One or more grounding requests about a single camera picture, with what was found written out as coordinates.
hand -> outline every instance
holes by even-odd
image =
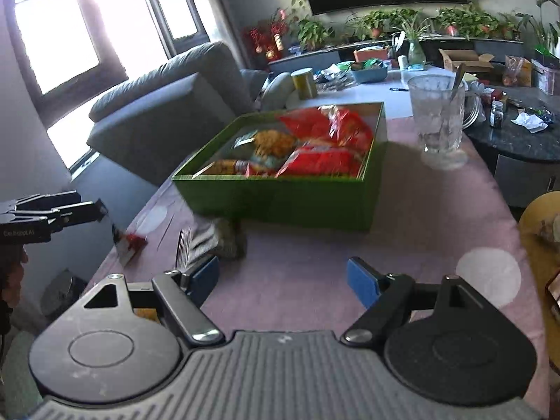
[[[6,286],[2,289],[2,300],[4,300],[10,308],[15,308],[21,299],[21,281],[23,280],[23,266],[29,262],[27,252],[21,247],[21,255],[19,262],[13,263],[6,277]]]

tv stand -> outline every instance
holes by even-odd
[[[313,68],[314,70],[326,69],[333,63],[354,60],[354,50],[363,49],[375,45],[390,43],[391,40],[363,41],[346,44],[343,46],[327,47],[315,52],[306,52],[301,55],[290,55],[281,60],[269,63],[271,72],[294,72],[301,68]],[[493,40],[483,38],[471,38],[467,40],[462,37],[441,36],[431,37],[422,41],[422,47],[428,61],[434,66],[443,68],[443,59],[439,49],[443,50],[474,50],[479,54],[492,54],[493,61],[505,63],[505,56],[525,57],[525,45],[520,41]],[[400,50],[402,55],[408,53],[408,43]]]

spoon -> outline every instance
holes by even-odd
[[[453,84],[453,92],[451,94],[451,99],[449,100],[449,102],[453,102],[453,99],[455,99],[455,96],[457,96],[457,92],[459,91],[461,82],[463,82],[463,78],[465,77],[466,69],[467,65],[464,63],[461,63],[458,66],[457,73],[455,74],[455,83]]]

white table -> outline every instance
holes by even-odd
[[[408,92],[392,92],[391,88],[408,88],[408,81],[418,75],[442,74],[454,75],[445,69],[432,66],[426,71],[389,71],[383,82],[361,84],[341,91],[320,93],[315,99],[300,100],[297,92],[293,92],[286,102],[289,110],[302,107],[318,107],[329,104],[359,104],[363,102],[385,102],[385,113],[388,120],[412,117],[412,104]]]

drawer handle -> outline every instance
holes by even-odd
[[[550,180],[548,180],[547,192],[551,192],[556,184],[556,175],[553,175]]]

